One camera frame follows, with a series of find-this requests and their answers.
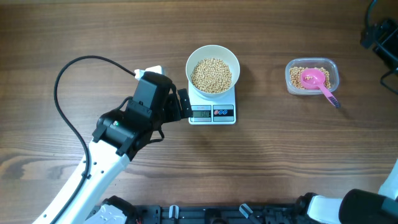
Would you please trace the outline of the pink plastic measuring scoop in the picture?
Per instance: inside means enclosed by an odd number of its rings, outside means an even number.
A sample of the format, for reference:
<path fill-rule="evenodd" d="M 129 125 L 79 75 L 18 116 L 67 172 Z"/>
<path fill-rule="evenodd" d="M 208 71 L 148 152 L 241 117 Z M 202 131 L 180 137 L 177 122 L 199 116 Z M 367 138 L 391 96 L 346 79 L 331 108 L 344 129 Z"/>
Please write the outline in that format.
<path fill-rule="evenodd" d="M 335 108 L 340 108 L 341 104 L 339 101 L 332 95 L 328 88 L 325 87 L 325 80 L 324 73 L 316 68 L 307 68 L 300 75 L 300 82 L 304 88 L 309 90 L 320 90 Z"/>

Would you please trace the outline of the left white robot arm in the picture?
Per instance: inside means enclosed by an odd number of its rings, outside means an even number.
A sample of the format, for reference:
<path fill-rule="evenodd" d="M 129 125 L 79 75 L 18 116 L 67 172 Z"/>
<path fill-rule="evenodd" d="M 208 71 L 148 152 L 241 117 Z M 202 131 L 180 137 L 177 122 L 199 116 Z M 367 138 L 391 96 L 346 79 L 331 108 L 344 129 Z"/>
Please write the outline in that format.
<path fill-rule="evenodd" d="M 138 151 L 155 142 L 153 133 L 161 133 L 164 123 L 191 115 L 186 89 L 176 89 L 162 74 L 144 72 L 134 95 L 100 116 L 93 139 L 83 145 L 81 162 L 35 222 L 83 223 Z"/>

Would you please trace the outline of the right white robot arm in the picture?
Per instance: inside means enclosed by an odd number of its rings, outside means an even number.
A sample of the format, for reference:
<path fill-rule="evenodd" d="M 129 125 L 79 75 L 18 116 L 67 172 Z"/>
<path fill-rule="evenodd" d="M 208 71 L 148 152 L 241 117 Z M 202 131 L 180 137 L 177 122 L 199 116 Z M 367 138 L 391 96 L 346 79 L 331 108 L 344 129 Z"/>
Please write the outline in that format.
<path fill-rule="evenodd" d="M 366 26 L 361 45 L 375 45 L 373 51 L 390 68 L 380 84 L 397 93 L 397 88 L 385 82 L 387 77 L 397 75 L 397 21 L 386 19 Z M 350 190 L 343 198 L 307 193 L 296 201 L 292 216 L 318 223 L 397 223 L 397 164 L 376 194 L 360 189 Z"/>

